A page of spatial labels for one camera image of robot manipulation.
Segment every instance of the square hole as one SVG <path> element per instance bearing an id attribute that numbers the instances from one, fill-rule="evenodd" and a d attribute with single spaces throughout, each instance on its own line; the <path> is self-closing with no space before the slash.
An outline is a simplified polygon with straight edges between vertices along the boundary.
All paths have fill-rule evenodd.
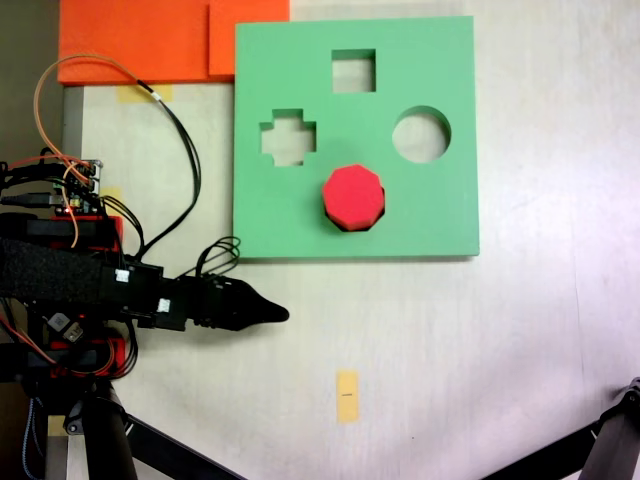
<path id="1" fill-rule="evenodd" d="M 376 91 L 376 51 L 333 50 L 331 52 L 333 93 Z"/>

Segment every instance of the circular hole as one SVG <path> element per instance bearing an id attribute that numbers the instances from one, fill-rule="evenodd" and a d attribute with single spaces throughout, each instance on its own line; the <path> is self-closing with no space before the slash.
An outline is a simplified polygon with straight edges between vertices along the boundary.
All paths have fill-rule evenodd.
<path id="1" fill-rule="evenodd" d="M 398 153 L 410 162 L 429 163 L 449 148 L 451 126 L 435 108 L 413 107 L 400 116 L 392 140 Z"/>

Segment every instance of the orange board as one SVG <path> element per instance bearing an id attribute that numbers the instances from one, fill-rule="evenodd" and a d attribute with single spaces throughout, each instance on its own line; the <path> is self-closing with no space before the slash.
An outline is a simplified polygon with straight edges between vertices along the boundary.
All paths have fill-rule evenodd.
<path id="1" fill-rule="evenodd" d="M 235 24 L 288 18 L 288 0 L 61 0 L 59 55 L 107 55 L 148 83 L 233 81 Z M 61 65 L 58 80 L 131 83 L 91 59 Z"/>
<path id="2" fill-rule="evenodd" d="M 209 76 L 215 82 L 231 82 L 236 64 L 236 24 L 287 22 L 289 0 L 212 0 L 209 18 Z"/>

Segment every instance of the plus-shaped hole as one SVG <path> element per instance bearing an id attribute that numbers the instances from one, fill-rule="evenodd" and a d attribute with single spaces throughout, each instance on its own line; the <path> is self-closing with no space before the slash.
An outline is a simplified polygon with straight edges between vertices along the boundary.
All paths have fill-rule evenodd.
<path id="1" fill-rule="evenodd" d="M 307 152 L 316 151 L 316 122 L 304 121 L 301 109 L 274 110 L 273 122 L 260 128 L 262 153 L 271 154 L 276 167 L 300 166 Z"/>

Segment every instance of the orange wire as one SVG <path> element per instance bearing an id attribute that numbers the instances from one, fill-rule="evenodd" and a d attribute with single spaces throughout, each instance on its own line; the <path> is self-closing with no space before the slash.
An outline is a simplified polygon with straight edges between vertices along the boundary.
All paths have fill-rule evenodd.
<path id="1" fill-rule="evenodd" d="M 73 168 L 73 163 L 71 165 L 69 165 L 67 167 L 67 169 L 64 172 L 64 175 L 62 176 L 63 180 L 67 179 L 67 175 L 69 174 L 69 170 L 71 170 Z M 74 238 L 73 238 L 73 243 L 71 244 L 71 248 L 76 248 L 76 244 L 78 243 L 78 237 L 80 232 L 78 231 L 78 221 L 76 220 L 76 216 L 73 214 L 73 208 L 71 208 L 71 205 L 69 205 L 69 197 L 67 197 L 67 187 L 63 186 L 62 187 L 62 198 L 64 199 L 64 204 L 67 208 L 67 210 L 69 211 L 69 216 L 71 217 L 71 221 L 73 222 L 73 229 L 75 231 L 74 234 Z"/>
<path id="2" fill-rule="evenodd" d="M 115 66 L 116 68 L 118 68 L 122 72 L 124 72 L 126 75 L 131 77 L 135 82 L 137 82 L 139 80 L 138 77 L 136 77 L 133 74 L 133 72 L 131 72 L 131 70 L 129 70 L 124 65 L 122 65 L 120 62 L 114 60 L 111 57 L 107 57 L 106 55 L 99 55 L 99 54 L 96 54 L 96 53 L 76 53 L 74 55 L 68 55 L 66 57 L 63 57 L 63 58 L 57 60 L 56 62 L 52 63 L 51 65 L 49 65 L 49 67 L 47 67 L 47 69 L 44 71 L 44 73 L 40 77 L 40 80 L 38 80 L 38 84 L 36 85 L 36 90 L 35 90 L 35 92 L 33 94 L 33 115 L 34 115 L 34 118 L 35 118 L 35 121 L 36 121 L 36 127 L 38 128 L 38 132 L 40 133 L 40 136 L 42 137 L 42 140 L 44 141 L 44 143 L 47 144 L 47 146 L 54 153 L 57 153 L 58 155 L 63 155 L 62 151 L 58 147 L 55 146 L 55 144 L 47 136 L 46 132 L 44 131 L 44 127 L 42 126 L 42 120 L 40 118 L 40 93 L 42 91 L 42 86 L 44 85 L 45 80 L 51 74 L 51 72 L 58 67 L 58 65 L 60 65 L 62 63 L 65 63 L 65 62 L 68 62 L 70 60 L 79 59 L 79 58 L 85 58 L 85 59 L 86 58 L 93 58 L 95 60 L 100 60 L 102 62 L 110 63 L 111 65 Z M 63 161 L 65 162 L 65 164 L 67 166 L 69 165 L 69 163 L 66 160 L 63 159 Z M 87 178 L 84 175 L 80 174 L 75 168 L 73 168 L 72 170 L 73 170 L 73 174 L 75 175 L 76 178 L 78 178 L 79 180 L 81 180 L 84 183 L 87 182 Z"/>
<path id="3" fill-rule="evenodd" d="M 58 364 L 58 362 L 56 362 L 53 358 L 51 358 L 49 355 L 47 355 L 44 352 L 44 350 L 42 350 L 33 340 L 31 340 L 31 338 L 29 338 L 29 335 L 27 335 L 25 332 L 23 332 L 22 330 L 16 330 L 15 328 L 13 328 L 11 325 L 9 325 L 9 323 L 6 321 L 6 319 L 4 317 L 0 317 L 0 322 L 2 322 L 2 324 L 5 326 L 5 328 L 7 328 L 16 337 L 18 337 L 20 340 L 22 340 L 24 343 L 26 343 L 31 348 L 33 348 L 36 352 L 38 352 L 40 355 L 42 355 L 42 357 L 48 363 L 50 363 L 51 365 L 54 365 L 54 366 L 60 366 Z M 72 372 L 75 375 L 80 375 L 80 376 L 99 375 L 101 373 L 106 372 L 113 365 L 113 361 L 114 361 L 114 358 L 115 358 L 115 349 L 113 348 L 113 343 L 108 338 L 107 338 L 107 343 L 109 344 L 109 352 L 110 352 L 109 353 L 109 361 L 107 361 L 107 363 L 103 367 L 100 367 L 98 370 L 95 370 L 93 372 L 81 372 L 81 371 L 72 370 L 72 369 L 66 368 L 66 367 L 61 367 L 61 368 L 65 369 L 65 370 L 68 370 L 68 371 Z"/>
<path id="4" fill-rule="evenodd" d="M 60 158 L 66 158 L 67 160 L 71 161 L 71 162 L 76 162 L 79 163 L 81 165 L 84 166 L 88 166 L 89 162 L 85 161 L 85 160 L 80 160 L 79 158 L 76 157 L 72 157 L 71 155 L 38 155 L 37 157 L 27 157 L 27 158 L 23 158 L 21 160 L 16 160 L 15 162 L 12 162 L 11 165 L 9 165 L 9 170 L 19 167 L 20 165 L 24 165 L 26 163 L 31 163 L 31 162 L 35 162 L 35 161 L 39 161 L 39 160 L 47 160 L 49 158 L 56 158 L 56 159 L 60 159 Z"/>

